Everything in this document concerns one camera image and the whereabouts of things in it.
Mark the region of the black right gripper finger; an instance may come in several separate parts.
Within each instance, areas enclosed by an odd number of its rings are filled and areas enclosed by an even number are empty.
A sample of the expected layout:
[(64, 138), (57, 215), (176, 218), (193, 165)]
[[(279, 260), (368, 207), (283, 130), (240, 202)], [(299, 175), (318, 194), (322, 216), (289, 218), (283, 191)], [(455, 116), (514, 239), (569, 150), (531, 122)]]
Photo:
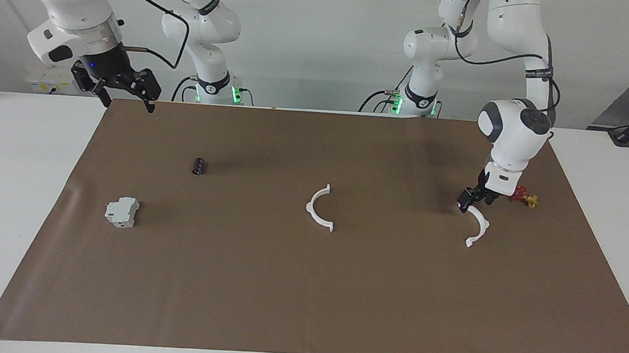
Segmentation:
[(162, 89), (152, 69), (142, 69), (136, 73), (135, 96), (143, 101), (147, 112), (153, 113), (155, 111), (155, 102), (157, 102), (161, 92)]
[(96, 96), (105, 108), (112, 103), (112, 99), (105, 88), (103, 79), (94, 81), (93, 77), (87, 72), (84, 66), (72, 66), (72, 76), (82, 92), (88, 92)]

